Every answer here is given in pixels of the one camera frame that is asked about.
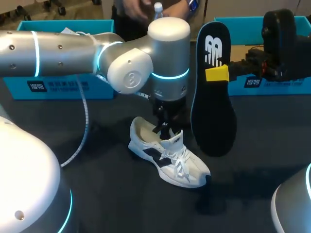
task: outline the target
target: silver robotic arm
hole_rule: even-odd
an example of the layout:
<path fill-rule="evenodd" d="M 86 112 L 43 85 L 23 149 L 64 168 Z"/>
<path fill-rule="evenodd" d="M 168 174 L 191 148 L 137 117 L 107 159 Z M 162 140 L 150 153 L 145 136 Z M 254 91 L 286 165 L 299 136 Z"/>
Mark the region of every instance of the silver robotic arm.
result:
<path fill-rule="evenodd" d="M 114 33 L 23 31 L 2 31 L 0 41 L 0 77 L 102 74 L 117 92 L 133 94 L 153 74 L 160 100 L 180 99 L 187 90 L 190 27 L 182 19 L 157 19 L 147 36 L 130 42 Z"/>

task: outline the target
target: black robot end effector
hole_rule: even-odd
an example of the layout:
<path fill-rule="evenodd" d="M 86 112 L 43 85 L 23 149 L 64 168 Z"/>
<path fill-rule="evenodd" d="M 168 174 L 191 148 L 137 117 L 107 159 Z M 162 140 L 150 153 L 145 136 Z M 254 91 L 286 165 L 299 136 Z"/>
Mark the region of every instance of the black robot end effector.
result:
<path fill-rule="evenodd" d="M 190 111 L 186 105 L 186 97 L 175 101 L 162 101 L 150 98 L 153 105 L 153 115 L 157 117 L 157 126 L 154 133 L 159 133 L 162 140 L 170 139 L 170 130 L 179 132 L 190 125 Z"/>
<path fill-rule="evenodd" d="M 290 10 L 267 12 L 261 35 L 263 51 L 252 48 L 245 59 L 230 64 L 232 77 L 254 74 L 271 82 L 286 82 L 311 76 L 311 38 L 296 34 Z"/>

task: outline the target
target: blue led light ring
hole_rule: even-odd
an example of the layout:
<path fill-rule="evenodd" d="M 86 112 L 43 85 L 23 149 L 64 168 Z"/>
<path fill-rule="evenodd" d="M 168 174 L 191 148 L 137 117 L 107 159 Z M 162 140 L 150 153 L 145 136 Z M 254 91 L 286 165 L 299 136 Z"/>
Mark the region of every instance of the blue led light ring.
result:
<path fill-rule="evenodd" d="M 119 44 L 119 43 L 122 43 L 122 42 L 121 42 L 121 41 L 115 41 L 115 42 L 112 42 L 112 43 L 110 43 L 110 44 L 107 44 L 107 45 L 103 46 L 102 50 L 100 51 L 100 53 L 98 54 L 98 57 L 97 57 L 97 67 L 98 67 L 98 70 L 100 70 L 100 69 L 99 69 L 99 60 L 100 60 L 100 58 L 101 58 L 103 52 L 104 52 L 107 48 L 109 48 L 110 46 L 113 46 L 113 45 Z"/>
<path fill-rule="evenodd" d="M 309 179 L 310 168 L 311 168 L 311 164 L 309 164 L 307 171 L 306 171 L 306 185 L 307 185 L 307 191 L 308 191 L 309 197 L 311 199 L 311 187 L 310 187 L 310 179 Z"/>
<path fill-rule="evenodd" d="M 172 76 L 172 77 L 164 77 L 164 76 L 160 76 L 160 75 L 157 75 L 157 74 L 154 74 L 154 73 L 151 73 L 153 76 L 155 76 L 156 78 L 159 78 L 159 79 L 167 79 L 167 80 L 172 80 L 172 79 L 180 79 L 182 77 L 185 77 L 189 72 L 189 69 L 187 69 L 187 71 L 183 74 L 180 74 L 180 75 L 177 75 L 177 76 Z"/>
<path fill-rule="evenodd" d="M 35 41 L 35 59 L 36 59 L 36 63 L 35 63 L 35 77 L 38 77 L 39 71 L 40 71 L 39 40 L 38 40 L 38 35 L 37 35 L 36 32 L 31 31 L 31 33 L 33 34 L 34 41 Z"/>
<path fill-rule="evenodd" d="M 69 208 L 69 212 L 68 212 L 67 218 L 66 218 L 63 226 L 61 227 L 61 229 L 57 233 L 61 233 L 64 230 L 64 228 L 66 227 L 67 222 L 68 222 L 69 217 L 70 217 L 70 214 L 71 214 L 71 210 L 72 210 L 72 193 L 71 193 L 71 190 L 70 190 L 70 208 Z"/>

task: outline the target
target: shoe lace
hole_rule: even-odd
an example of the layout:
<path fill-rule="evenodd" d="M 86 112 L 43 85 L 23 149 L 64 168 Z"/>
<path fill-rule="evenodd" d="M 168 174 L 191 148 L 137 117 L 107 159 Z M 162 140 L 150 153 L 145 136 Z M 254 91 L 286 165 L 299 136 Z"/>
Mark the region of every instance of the shoe lace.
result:
<path fill-rule="evenodd" d="M 189 151 L 185 146 L 180 151 L 173 154 L 166 153 L 166 157 L 170 158 L 175 162 L 174 174 L 175 176 L 189 178 L 189 168 L 186 165 L 187 160 L 190 158 Z"/>

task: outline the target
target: new balance logo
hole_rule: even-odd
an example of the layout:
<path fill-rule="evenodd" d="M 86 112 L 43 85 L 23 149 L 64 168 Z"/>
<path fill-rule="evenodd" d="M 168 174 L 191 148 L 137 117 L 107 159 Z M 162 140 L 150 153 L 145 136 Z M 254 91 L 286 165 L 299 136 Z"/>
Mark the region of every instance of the new balance logo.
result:
<path fill-rule="evenodd" d="M 177 138 L 177 139 L 173 142 L 173 144 L 175 144 L 175 143 L 178 142 L 179 140 L 180 140 L 180 137 Z"/>
<path fill-rule="evenodd" d="M 208 35 L 205 38 L 205 51 L 208 52 L 208 55 L 205 55 L 206 63 L 209 63 L 213 67 L 222 66 L 222 62 L 219 61 L 219 58 L 221 58 L 223 54 L 223 43 L 218 37 L 213 38 Z"/>
<path fill-rule="evenodd" d="M 172 164 L 169 158 L 163 158 L 160 160 L 162 154 L 154 148 L 145 149 L 144 152 L 151 156 L 159 167 L 164 167 Z"/>

